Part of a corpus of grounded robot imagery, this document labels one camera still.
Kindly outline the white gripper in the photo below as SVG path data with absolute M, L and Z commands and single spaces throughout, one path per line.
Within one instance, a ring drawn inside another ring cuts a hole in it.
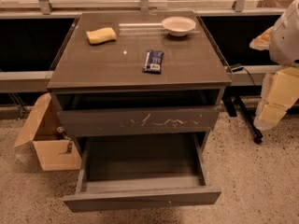
M 270 27 L 250 43 L 251 49 L 269 50 L 273 28 Z M 263 79 L 261 100 L 256 109 L 254 126 L 261 130 L 275 127 L 299 99 L 299 69 L 288 67 Z

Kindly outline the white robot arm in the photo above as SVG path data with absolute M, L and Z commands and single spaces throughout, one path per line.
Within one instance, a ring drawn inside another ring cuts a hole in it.
M 254 126 L 261 130 L 275 127 L 299 100 L 299 0 L 294 0 L 275 24 L 254 38 L 252 49 L 268 50 L 270 59 L 283 66 L 263 79 L 261 101 Z

